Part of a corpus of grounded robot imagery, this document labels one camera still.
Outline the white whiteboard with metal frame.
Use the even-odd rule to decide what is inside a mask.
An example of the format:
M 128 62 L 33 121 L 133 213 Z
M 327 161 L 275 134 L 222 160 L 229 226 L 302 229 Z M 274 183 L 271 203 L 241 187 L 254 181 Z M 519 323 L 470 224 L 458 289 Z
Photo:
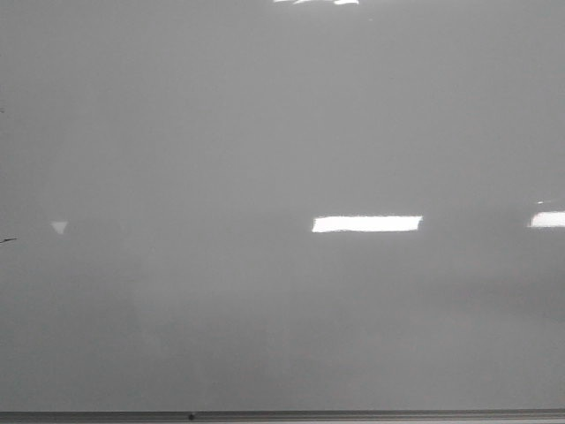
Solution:
M 1 410 L 564 406 L 561 1 L 4 1 Z

